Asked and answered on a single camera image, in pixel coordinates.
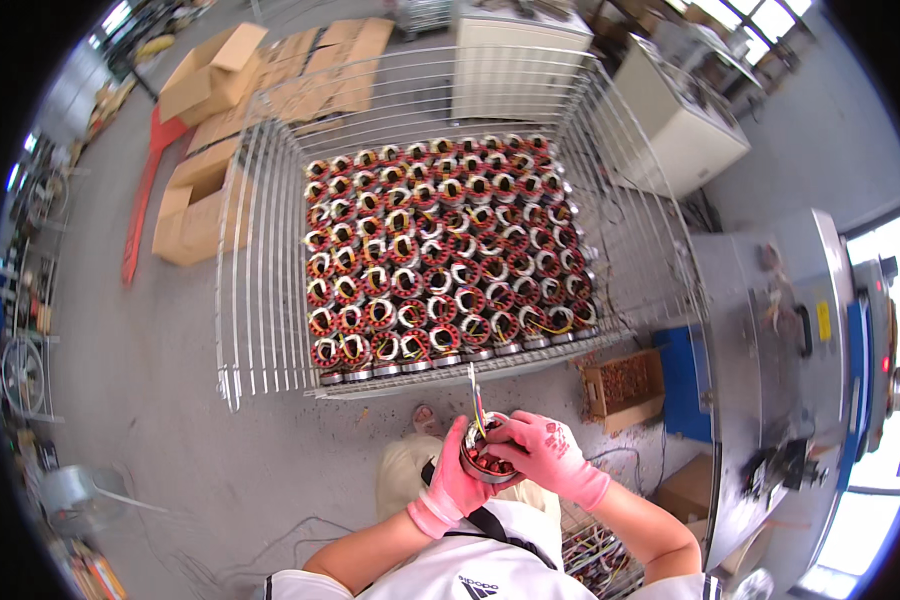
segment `white t-shirt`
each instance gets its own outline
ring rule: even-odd
[[[560,527],[542,511],[522,502],[490,499],[486,509],[512,537],[533,542],[558,571],[534,554],[495,539],[451,535],[424,548],[411,562],[391,570],[360,594],[360,600],[412,598],[561,598],[592,600],[595,596],[564,574]],[[462,521],[456,531],[478,532]],[[267,600],[351,600],[339,582],[317,573],[285,570],[267,582]],[[633,600],[700,600],[704,574],[671,577],[638,589]]]

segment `pink work glove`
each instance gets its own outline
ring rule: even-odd
[[[515,411],[507,422],[486,432],[486,440],[487,452],[585,511],[592,511],[611,485],[611,476],[584,459],[570,428],[558,420]],[[526,451],[505,443],[509,441]]]
[[[468,419],[458,416],[443,441],[443,449],[436,460],[430,486],[420,491],[420,497],[407,505],[409,517],[434,540],[439,540],[460,520],[487,503],[491,496],[523,481],[516,477],[502,484],[478,481],[464,472],[460,465],[460,440],[464,438]]]

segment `yellow label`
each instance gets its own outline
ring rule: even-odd
[[[820,342],[827,342],[830,339],[830,306],[826,302],[816,303],[816,322]]]

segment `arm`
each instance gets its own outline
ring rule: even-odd
[[[443,441],[430,486],[406,510],[320,548],[303,570],[326,575],[350,594],[360,594],[378,577],[442,538],[491,496],[522,481],[514,477],[504,484],[491,485],[464,472],[460,441],[467,423],[465,416],[456,418]]]
[[[414,556],[434,539],[420,531],[407,510],[382,523],[323,546],[303,570],[326,575],[357,595],[381,575]]]
[[[512,462],[528,479],[593,513],[643,563],[647,584],[701,572],[700,547],[690,530],[585,460],[563,423],[516,411],[504,425],[488,432],[487,438],[491,454]]]

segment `adidas logo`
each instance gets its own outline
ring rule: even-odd
[[[456,578],[459,579],[459,582],[466,588],[466,592],[470,594],[470,597],[473,598],[473,600],[481,600],[481,598],[497,594],[497,585],[473,581],[472,579],[466,579],[460,575],[457,575]]]

